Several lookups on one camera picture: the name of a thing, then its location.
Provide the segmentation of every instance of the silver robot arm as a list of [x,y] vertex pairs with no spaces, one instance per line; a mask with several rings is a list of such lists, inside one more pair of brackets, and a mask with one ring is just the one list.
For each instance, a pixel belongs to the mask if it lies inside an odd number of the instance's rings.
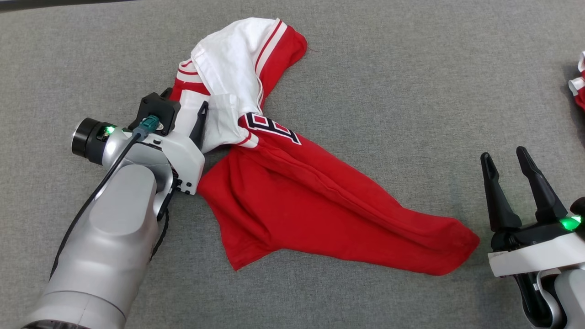
[[[172,130],[178,109],[178,103],[152,93],[130,129],[89,118],[80,123],[73,152],[109,171],[72,222],[41,298],[16,328],[125,326],[164,236],[163,231],[159,238],[157,220],[175,191],[195,194],[205,162],[199,147],[206,104],[191,136]],[[148,132],[144,123],[150,118],[157,126]]]

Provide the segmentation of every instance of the robotic arm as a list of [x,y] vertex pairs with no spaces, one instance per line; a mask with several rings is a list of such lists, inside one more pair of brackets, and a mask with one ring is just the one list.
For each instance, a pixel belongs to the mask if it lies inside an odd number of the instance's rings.
[[[73,134],[76,155],[108,174],[84,204],[57,253],[51,278],[22,329],[121,329],[168,226],[175,191],[194,195],[201,178],[204,103],[191,136],[173,131],[180,109],[170,90],[141,101],[123,128],[90,118]],[[166,214],[159,235],[158,221]]]
[[577,329],[585,325],[585,198],[568,215],[528,151],[516,149],[536,202],[536,223],[522,224],[514,214],[489,153],[481,155],[495,276],[512,276],[522,296],[524,313],[536,328]]

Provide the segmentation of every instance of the red fabric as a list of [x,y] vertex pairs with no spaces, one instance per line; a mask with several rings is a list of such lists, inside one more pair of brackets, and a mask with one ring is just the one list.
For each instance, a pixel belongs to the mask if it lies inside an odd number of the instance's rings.
[[575,103],[585,110],[585,88],[579,89],[579,94],[575,96]]
[[[239,124],[248,127],[246,117]],[[281,248],[444,275],[479,238],[459,221],[408,210],[365,175],[295,134],[261,129],[200,181],[238,270]]]
[[305,52],[307,52],[307,40],[305,40],[305,37],[291,26],[287,26],[280,41],[278,41],[266,64],[264,64],[262,72],[260,72],[260,81],[262,81],[264,90],[260,104],[261,108],[264,108],[266,97],[272,92],[284,71],[301,59]]

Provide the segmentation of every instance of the shirt sleeve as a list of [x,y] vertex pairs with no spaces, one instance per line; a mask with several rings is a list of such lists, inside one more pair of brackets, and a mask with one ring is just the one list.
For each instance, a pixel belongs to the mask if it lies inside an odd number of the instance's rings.
[[402,207],[325,149],[262,118],[240,119],[258,146],[233,148],[199,184],[234,269],[286,248],[444,275],[479,244],[456,219]]
[[261,114],[284,71],[306,50],[305,38],[279,19],[243,19],[207,36],[179,64],[170,96],[181,103],[175,131],[190,135],[206,101],[202,152],[225,144],[254,147],[254,136],[238,129],[238,118]]

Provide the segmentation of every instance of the green led light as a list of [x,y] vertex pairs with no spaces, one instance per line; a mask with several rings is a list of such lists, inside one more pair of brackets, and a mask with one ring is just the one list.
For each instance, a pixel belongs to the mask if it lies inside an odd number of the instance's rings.
[[581,216],[565,217],[560,220],[567,231],[576,229],[581,224]]

